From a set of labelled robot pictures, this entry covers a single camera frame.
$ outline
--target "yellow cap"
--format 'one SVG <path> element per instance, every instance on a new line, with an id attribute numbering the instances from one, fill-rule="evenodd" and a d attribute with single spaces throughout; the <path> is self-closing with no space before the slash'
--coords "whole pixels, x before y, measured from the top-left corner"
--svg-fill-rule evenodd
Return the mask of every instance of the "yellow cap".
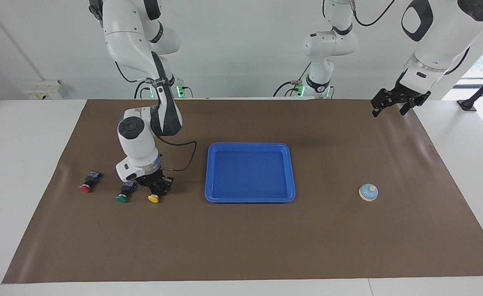
<path id="1" fill-rule="evenodd" d="M 148 200 L 153 202 L 154 204 L 157 204 L 159 202 L 159 197 L 155 194 L 148 195 Z"/>

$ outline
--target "blue plastic tray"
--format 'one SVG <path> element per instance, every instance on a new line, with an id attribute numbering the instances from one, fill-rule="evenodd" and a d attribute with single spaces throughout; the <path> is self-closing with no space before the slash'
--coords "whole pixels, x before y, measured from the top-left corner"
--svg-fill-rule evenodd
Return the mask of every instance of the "blue plastic tray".
<path id="1" fill-rule="evenodd" d="M 286 203 L 296 196 L 289 147 L 282 143 L 214 143 L 205 197 L 214 203 Z"/>

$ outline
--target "brown tablecloth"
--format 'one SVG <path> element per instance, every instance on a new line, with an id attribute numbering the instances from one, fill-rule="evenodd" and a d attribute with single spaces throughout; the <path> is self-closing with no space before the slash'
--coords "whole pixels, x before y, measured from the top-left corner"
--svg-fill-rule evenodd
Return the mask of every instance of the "brown tablecloth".
<path id="1" fill-rule="evenodd" d="M 178 101 L 184 125 L 169 139 L 197 140 L 194 162 L 166 172 L 175 181 L 161 203 L 139 188 L 121 204 L 117 123 L 153 103 L 88 101 L 4 283 L 483 275 L 483 231 L 413 112 L 373 118 L 369 101 Z M 206 201 L 214 142 L 286 143 L 296 199 Z M 186 165 L 192 147 L 157 145 L 164 165 Z M 78 186 L 91 170 L 106 175 L 86 194 Z M 364 183 L 378 186 L 374 202 L 358 196 Z"/>

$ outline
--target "white tabletop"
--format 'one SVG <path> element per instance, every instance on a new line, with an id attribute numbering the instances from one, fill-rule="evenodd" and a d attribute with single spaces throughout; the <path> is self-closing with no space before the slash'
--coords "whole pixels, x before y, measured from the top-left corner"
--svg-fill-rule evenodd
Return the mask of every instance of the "white tabletop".
<path id="1" fill-rule="evenodd" d="M 86 101 L 0 104 L 0 283 Z M 483 228 L 483 121 L 429 101 L 416 108 Z M 483 295 L 483 277 L 0 285 L 0 295 Z"/>

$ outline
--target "white robotic arm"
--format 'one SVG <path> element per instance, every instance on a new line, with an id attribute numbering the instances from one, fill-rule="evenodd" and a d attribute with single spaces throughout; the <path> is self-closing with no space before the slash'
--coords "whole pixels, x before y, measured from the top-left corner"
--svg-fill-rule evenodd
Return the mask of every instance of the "white robotic arm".
<path id="1" fill-rule="evenodd" d="M 135 179 L 152 194 L 165 195 L 173 179 L 163 176 L 153 137 L 177 134 L 183 120 L 170 90 L 176 77 L 159 54 L 178 51 L 179 37 L 157 20 L 159 0 L 91 0 L 90 4 L 112 58 L 146 73 L 146 83 L 158 98 L 155 106 L 125 111 L 117 134 L 127 157 L 117 164 L 117 173 L 123 182 Z"/>
<path id="2" fill-rule="evenodd" d="M 304 40 L 304 51 L 311 58 L 311 69 L 302 80 L 306 96 L 324 97 L 334 69 L 327 58 L 353 53 L 358 45 L 357 35 L 352 31 L 353 13 L 349 0 L 327 0 L 324 15 L 332 30 L 315 32 Z"/>
<path id="3" fill-rule="evenodd" d="M 404 24 L 407 13 L 415 13 L 420 25 L 409 30 Z M 465 52 L 483 30 L 483 0 L 413 0 L 407 7 L 402 26 L 418 42 L 392 90 L 381 89 L 372 99 L 373 116 L 382 109 L 404 103 L 400 112 L 421 106 L 430 88 Z"/>

